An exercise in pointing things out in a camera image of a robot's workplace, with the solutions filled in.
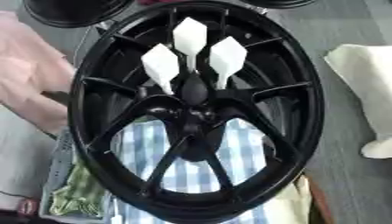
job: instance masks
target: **rim lip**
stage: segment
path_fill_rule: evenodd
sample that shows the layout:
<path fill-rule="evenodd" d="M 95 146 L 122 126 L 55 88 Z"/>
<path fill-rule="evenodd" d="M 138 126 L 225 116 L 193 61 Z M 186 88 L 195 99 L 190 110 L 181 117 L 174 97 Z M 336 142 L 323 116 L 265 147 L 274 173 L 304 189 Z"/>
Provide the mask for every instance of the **rim lip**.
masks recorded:
<path fill-rule="evenodd" d="M 231 3 L 221 3 L 221 2 L 209 2 L 209 1 L 194 1 L 194 2 L 182 2 L 182 3 L 164 3 L 164 4 L 158 4 L 153 7 L 150 7 L 147 10 L 142 10 L 139 11 L 136 14 L 133 14 L 127 18 L 125 18 L 122 22 L 117 24 L 116 26 L 112 27 L 109 31 L 107 31 L 101 39 L 95 43 L 93 48 L 89 51 L 87 54 L 87 57 L 83 60 L 83 63 L 80 66 L 80 69 L 78 70 L 76 76 L 75 76 L 75 81 L 73 82 L 72 89 L 71 89 L 71 95 L 76 95 L 80 91 L 81 87 L 81 82 L 77 81 L 79 80 L 85 71 L 87 71 L 90 67 L 94 67 L 97 60 L 100 58 L 102 53 L 104 53 L 104 47 L 102 45 L 105 45 L 106 39 L 110 38 L 115 32 L 119 32 L 123 27 L 126 25 L 131 24 L 132 22 L 136 21 L 140 17 L 144 17 L 145 14 L 153 13 L 154 10 L 162 10 L 162 9 L 170 9 L 175 6 L 216 6 L 216 7 L 221 7 L 222 9 L 234 9 L 234 10 L 240 10 L 240 11 L 249 11 L 249 9 L 243 8 L 238 5 L 234 5 Z M 191 211 L 191 210 L 185 210 L 183 207 L 178 207 L 179 209 L 183 209 L 182 211 L 173 211 L 173 206 L 162 206 L 161 203 L 156 202 L 156 201 L 151 201 L 151 200 L 145 200 L 145 199 L 140 199 L 138 197 L 133 197 L 135 195 L 126 195 L 123 192 L 128 192 L 129 189 L 125 185 L 121 185 L 121 183 L 113 183 L 110 181 L 116 181 L 113 177 L 110 176 L 110 173 L 105 171 L 105 169 L 100 166 L 95 159 L 88 154 L 85 150 L 83 150 L 84 140 L 86 140 L 86 136 L 84 133 L 81 132 L 80 129 L 76 129 L 76 126 L 78 125 L 77 123 L 81 122 L 81 119 L 77 116 L 77 113 L 79 112 L 79 100 L 73 99 L 70 101 L 69 107 L 68 107 L 68 120 L 70 124 L 70 130 L 73 135 L 73 140 L 75 141 L 76 148 L 78 149 L 78 152 L 81 156 L 81 158 L 86 162 L 87 168 L 101 181 L 101 183 L 107 187 L 115 196 L 119 197 L 120 199 L 126 201 L 127 203 L 130 203 L 131 205 L 136 205 L 138 208 L 146 210 L 152 214 L 155 214 L 157 217 L 168 220 L 168 221 L 173 221 L 173 222 L 183 222 L 183 221 L 189 221 L 186 217 L 188 215 L 193 215 L 193 220 L 197 222 L 203 221 L 205 222 L 216 222 L 220 221 L 222 218 L 221 216 L 224 214 L 226 215 L 226 219 L 230 217 L 235 217 L 236 215 L 252 208 L 255 206 L 258 206 L 259 204 L 263 203 L 265 200 L 268 200 L 272 196 L 274 196 L 276 193 L 278 193 L 280 190 L 282 190 L 285 186 L 287 186 L 293 179 L 295 179 L 300 172 L 304 169 L 306 162 L 309 160 L 309 158 L 312 156 L 314 151 L 316 150 L 317 144 L 319 142 L 319 138 L 321 135 L 321 131 L 323 128 L 324 124 L 324 97 L 322 95 L 322 88 L 319 83 L 319 77 L 316 73 L 315 68 L 313 67 L 311 61 L 305 54 L 304 50 L 300 46 L 300 44 L 280 25 L 276 24 L 275 22 L 269 20 L 268 18 L 257 14 L 256 12 L 253 12 L 255 15 L 253 17 L 259 17 L 259 19 L 264 19 L 268 20 L 267 23 L 270 23 L 270 25 L 273 26 L 273 30 L 275 32 L 279 32 L 280 34 L 284 34 L 284 40 L 286 43 L 289 44 L 291 56 L 295 56 L 295 61 L 298 62 L 298 59 L 300 59 L 300 65 L 307 73 L 303 74 L 303 77 L 306 77 L 308 80 L 310 80 L 313 83 L 313 88 L 312 88 L 312 93 L 314 96 L 313 100 L 310 99 L 310 103 L 314 103 L 313 107 L 313 113 L 315 118 L 313 122 L 310 122 L 312 124 L 311 127 L 309 127 L 309 130 L 307 133 L 302 136 L 301 142 L 300 143 L 294 143 L 297 148 L 301 149 L 301 154 L 303 155 L 301 159 L 297 162 L 296 165 L 294 165 L 289 172 L 287 172 L 285 175 L 283 175 L 282 178 L 280 178 L 278 181 L 274 182 L 274 185 L 270 188 L 268 188 L 265 192 L 259 193 L 257 196 L 254 197 L 253 200 L 248 201 L 247 203 L 243 204 L 243 209 L 233 209 L 230 206 L 224 206 L 223 208 L 220 208 L 220 210 L 214 210 L 214 211 Z"/>
<path fill-rule="evenodd" d="M 123 0 L 118 4 L 115 4 L 113 7 L 109 7 L 108 10 L 105 10 L 101 15 L 97 17 L 76 22 L 67 22 L 65 20 L 51 20 L 42 17 L 34 11 L 34 9 L 29 5 L 29 2 L 29 0 L 23 1 L 24 8 L 33 18 L 37 19 L 40 23 L 58 28 L 79 28 L 95 25 L 112 17 L 115 17 L 116 15 L 125 11 L 128 6 L 133 3 L 133 0 Z"/>
<path fill-rule="evenodd" d="M 291 0 L 291 1 L 274 1 L 274 0 L 242 0 L 245 4 L 252 4 L 267 9 L 291 9 L 312 4 L 316 0 Z"/>

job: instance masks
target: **blue checkered cloth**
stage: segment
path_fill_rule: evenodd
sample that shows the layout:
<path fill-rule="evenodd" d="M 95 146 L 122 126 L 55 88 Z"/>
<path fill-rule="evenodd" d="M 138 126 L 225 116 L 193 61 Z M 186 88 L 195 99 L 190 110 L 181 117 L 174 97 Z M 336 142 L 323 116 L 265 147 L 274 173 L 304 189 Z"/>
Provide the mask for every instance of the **blue checkered cloth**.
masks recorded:
<path fill-rule="evenodd" d="M 265 167 L 264 134 L 247 122 L 234 119 L 226 124 L 225 135 L 216 155 L 234 185 L 258 173 Z M 170 148 L 165 126 L 160 121 L 132 123 L 122 133 L 119 157 L 126 167 L 147 180 L 159 160 Z M 178 158 L 166 171 L 162 187 L 180 193 L 206 193 L 218 191 L 220 184 L 208 163 L 187 162 Z M 126 224 L 170 223 L 117 200 L 119 212 Z M 263 206 L 224 223 L 268 224 Z"/>

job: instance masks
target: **green cloth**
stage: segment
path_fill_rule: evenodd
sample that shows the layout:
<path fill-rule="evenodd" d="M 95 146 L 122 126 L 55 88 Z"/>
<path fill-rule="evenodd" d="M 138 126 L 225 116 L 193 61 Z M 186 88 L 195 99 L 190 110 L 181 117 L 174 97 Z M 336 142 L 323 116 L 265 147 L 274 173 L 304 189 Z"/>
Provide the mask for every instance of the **green cloth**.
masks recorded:
<path fill-rule="evenodd" d="M 80 161 L 73 167 L 66 185 L 52 193 L 49 209 L 53 215 L 83 213 L 96 218 L 103 216 L 102 197 L 105 190 Z"/>

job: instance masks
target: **white cube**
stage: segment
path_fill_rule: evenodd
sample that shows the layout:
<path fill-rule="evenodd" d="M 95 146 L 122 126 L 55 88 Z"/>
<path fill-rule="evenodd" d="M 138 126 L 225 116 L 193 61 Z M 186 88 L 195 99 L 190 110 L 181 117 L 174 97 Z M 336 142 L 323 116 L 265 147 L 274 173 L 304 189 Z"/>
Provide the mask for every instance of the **white cube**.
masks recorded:
<path fill-rule="evenodd" d="M 179 59 L 165 45 L 158 44 L 142 56 L 144 71 L 164 91 L 172 95 L 170 81 L 179 74 Z"/>
<path fill-rule="evenodd" d="M 174 46 L 186 55 L 196 55 L 207 44 L 207 26 L 187 17 L 173 30 Z"/>
<path fill-rule="evenodd" d="M 218 88 L 224 88 L 228 77 L 242 69 L 247 54 L 247 49 L 232 37 L 211 47 L 209 64 L 219 75 Z"/>

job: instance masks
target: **black wheel rim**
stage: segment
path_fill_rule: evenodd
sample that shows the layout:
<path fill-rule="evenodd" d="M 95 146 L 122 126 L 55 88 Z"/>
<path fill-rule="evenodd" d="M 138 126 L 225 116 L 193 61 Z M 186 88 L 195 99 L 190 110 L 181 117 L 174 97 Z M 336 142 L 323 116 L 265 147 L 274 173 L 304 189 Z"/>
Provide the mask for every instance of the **black wheel rim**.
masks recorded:
<path fill-rule="evenodd" d="M 117 15 L 131 0 L 24 0 L 24 7 L 39 22 L 60 28 L 98 24 Z"/>
<path fill-rule="evenodd" d="M 175 129 L 184 130 L 181 119 L 189 114 L 189 105 L 177 92 L 169 96 L 157 87 L 141 87 L 148 78 L 140 66 L 140 60 L 116 64 L 125 56 L 127 59 L 140 59 L 157 41 L 169 46 L 172 42 L 170 31 L 185 17 L 208 25 L 209 45 L 231 35 L 247 47 L 249 56 L 246 66 L 237 76 L 252 82 L 252 77 L 259 74 L 259 70 L 276 74 L 273 77 L 264 75 L 267 86 L 213 91 L 209 93 L 208 101 L 203 102 L 209 109 L 207 115 L 211 110 L 218 115 L 217 119 L 213 119 L 213 125 L 208 127 L 218 128 L 225 121 L 240 117 L 262 130 L 276 146 L 276 155 L 267 157 L 267 167 L 236 186 L 231 185 L 214 153 L 206 151 L 212 161 L 209 164 L 213 166 L 221 184 L 218 192 L 188 194 L 157 187 L 162 172 L 183 151 L 181 148 L 184 147 L 176 146 L 186 142 L 189 137 L 188 134 L 170 133 Z M 184 72 L 184 57 L 178 52 L 176 54 L 183 66 L 180 78 L 174 80 L 172 85 L 181 89 L 181 83 L 194 76 Z M 203 50 L 198 57 L 198 68 L 199 77 L 210 89 L 216 77 L 209 80 L 203 75 L 208 73 L 214 77 L 205 66 L 207 55 L 208 50 Z M 283 64 L 271 69 L 270 65 L 260 63 L 259 59 L 269 59 L 270 63 L 277 60 Z M 119 95 L 132 100 L 122 104 L 122 107 L 114 107 Z M 225 221 L 273 197 L 304 169 L 317 147 L 324 121 L 319 77 L 299 43 L 266 17 L 229 3 L 195 1 L 164 4 L 124 19 L 106 32 L 84 59 L 73 82 L 71 96 L 71 132 L 87 168 L 121 200 L 176 223 Z M 275 96 L 290 100 L 286 130 L 277 129 L 251 100 L 263 101 Z M 147 182 L 128 171 L 110 151 L 111 137 L 141 115 L 152 115 L 164 121 L 168 134 L 176 136 L 171 149 L 164 156 L 164 162 L 161 161 Z M 196 131 L 189 135 L 201 137 L 202 134 Z"/>
<path fill-rule="evenodd" d="M 290 9 L 307 4 L 311 4 L 316 0 L 242 0 L 244 3 L 253 4 L 258 7 L 268 9 Z"/>

